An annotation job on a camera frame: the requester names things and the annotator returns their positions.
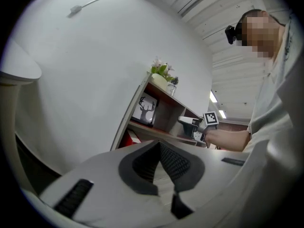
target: white table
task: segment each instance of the white table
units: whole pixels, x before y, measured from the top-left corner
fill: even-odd
[[[30,84],[41,77],[38,64],[9,38],[0,66],[0,139],[9,165],[20,186],[34,190],[23,170],[15,139],[15,113],[21,85]]]

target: small vase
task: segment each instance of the small vase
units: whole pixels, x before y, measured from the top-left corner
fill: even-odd
[[[173,96],[175,91],[176,91],[176,86],[175,85],[168,85],[167,86],[167,93],[169,95]]]
[[[167,80],[159,74],[152,74],[152,83],[157,85],[163,91],[166,91],[167,89],[167,84],[168,84]]]

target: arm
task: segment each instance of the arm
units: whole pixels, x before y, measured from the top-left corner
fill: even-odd
[[[243,151],[250,141],[250,134],[248,131],[208,130],[205,135],[205,141],[226,150]]]

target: person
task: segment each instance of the person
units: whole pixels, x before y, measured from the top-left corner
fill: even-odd
[[[260,9],[246,12],[236,25],[235,34],[242,46],[250,46],[258,57],[268,58],[265,66],[269,73],[264,77],[256,97],[247,130],[228,132],[207,129],[205,141],[226,150],[251,152],[259,141],[293,127],[276,90],[300,56],[304,37],[294,14],[284,25]]]

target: white wall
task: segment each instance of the white wall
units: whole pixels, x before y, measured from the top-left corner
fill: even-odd
[[[211,53],[174,12],[147,0],[100,0],[67,17],[90,1],[36,0],[13,34],[42,70],[20,91],[16,132],[61,174],[109,151],[156,55],[176,69],[177,99],[198,114],[209,102]]]

